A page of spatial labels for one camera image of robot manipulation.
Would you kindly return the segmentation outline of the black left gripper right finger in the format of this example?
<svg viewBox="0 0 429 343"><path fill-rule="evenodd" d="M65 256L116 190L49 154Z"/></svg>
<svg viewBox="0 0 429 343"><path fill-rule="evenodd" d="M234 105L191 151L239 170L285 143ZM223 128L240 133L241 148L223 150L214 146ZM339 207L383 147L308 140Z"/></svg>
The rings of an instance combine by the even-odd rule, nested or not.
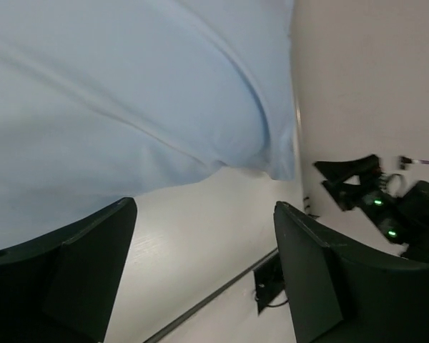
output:
<svg viewBox="0 0 429 343"><path fill-rule="evenodd" d="M429 264L366 246L286 202L274 223L298 342L429 342Z"/></svg>

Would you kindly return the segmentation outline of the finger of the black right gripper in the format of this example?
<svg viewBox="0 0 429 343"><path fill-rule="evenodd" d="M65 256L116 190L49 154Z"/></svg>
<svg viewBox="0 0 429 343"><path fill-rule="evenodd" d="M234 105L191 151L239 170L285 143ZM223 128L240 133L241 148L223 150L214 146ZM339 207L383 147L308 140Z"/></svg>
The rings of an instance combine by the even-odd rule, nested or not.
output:
<svg viewBox="0 0 429 343"><path fill-rule="evenodd" d="M349 179L354 175L379 169L379 157L375 154L352 161L316 161L313 166L326 179Z"/></svg>
<svg viewBox="0 0 429 343"><path fill-rule="evenodd" d="M362 196L367 193L368 183L361 182L358 177L350 177L339 182L325 180L322 186L336 205L343 212L347 212L358 207Z"/></svg>

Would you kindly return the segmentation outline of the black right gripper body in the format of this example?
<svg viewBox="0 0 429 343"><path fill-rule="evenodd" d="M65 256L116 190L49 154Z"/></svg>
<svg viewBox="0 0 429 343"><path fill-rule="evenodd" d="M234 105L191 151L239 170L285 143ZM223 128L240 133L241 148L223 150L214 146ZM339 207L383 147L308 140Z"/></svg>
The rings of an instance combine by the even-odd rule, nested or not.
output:
<svg viewBox="0 0 429 343"><path fill-rule="evenodd" d="M402 257L429 257L429 182L414 183L401 197L374 189L358 207L391 244L407 247Z"/></svg>

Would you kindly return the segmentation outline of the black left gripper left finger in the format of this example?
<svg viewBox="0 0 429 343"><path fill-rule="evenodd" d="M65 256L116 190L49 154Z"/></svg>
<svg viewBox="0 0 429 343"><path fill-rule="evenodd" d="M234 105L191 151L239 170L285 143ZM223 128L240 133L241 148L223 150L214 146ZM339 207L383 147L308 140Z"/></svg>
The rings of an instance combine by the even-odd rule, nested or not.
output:
<svg viewBox="0 0 429 343"><path fill-rule="evenodd" d="M136 218L123 198L0 250L0 342L103 342Z"/></svg>

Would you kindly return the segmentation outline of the light blue pillowcase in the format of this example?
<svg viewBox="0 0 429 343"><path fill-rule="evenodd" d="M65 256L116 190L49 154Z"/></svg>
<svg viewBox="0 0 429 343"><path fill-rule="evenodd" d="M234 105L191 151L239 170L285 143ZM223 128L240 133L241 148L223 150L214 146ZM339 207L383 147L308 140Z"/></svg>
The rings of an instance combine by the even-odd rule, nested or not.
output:
<svg viewBox="0 0 429 343"><path fill-rule="evenodd" d="M295 177L293 1L0 1L0 250L224 167Z"/></svg>

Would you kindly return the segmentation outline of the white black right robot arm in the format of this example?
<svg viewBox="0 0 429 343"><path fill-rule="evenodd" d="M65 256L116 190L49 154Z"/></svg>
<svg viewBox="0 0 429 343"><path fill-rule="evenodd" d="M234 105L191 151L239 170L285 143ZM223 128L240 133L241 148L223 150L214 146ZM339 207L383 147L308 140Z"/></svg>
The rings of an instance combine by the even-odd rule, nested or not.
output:
<svg viewBox="0 0 429 343"><path fill-rule="evenodd" d="M402 257L429 263L429 182L409 187L404 174L386 173L375 154L313 166L342 211L360 209L391 244L407 247Z"/></svg>

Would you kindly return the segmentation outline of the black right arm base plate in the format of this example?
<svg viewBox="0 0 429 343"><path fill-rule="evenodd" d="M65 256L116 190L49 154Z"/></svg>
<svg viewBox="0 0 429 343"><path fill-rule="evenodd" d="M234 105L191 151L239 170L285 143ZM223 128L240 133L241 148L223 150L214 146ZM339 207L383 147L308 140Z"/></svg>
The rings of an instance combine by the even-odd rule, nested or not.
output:
<svg viewBox="0 0 429 343"><path fill-rule="evenodd" d="M274 303L275 299L285 290L282 265L278 253L261 263L254 271L255 289L253 297L257 305L257 314L265 309L278 308L286 305L288 300Z"/></svg>

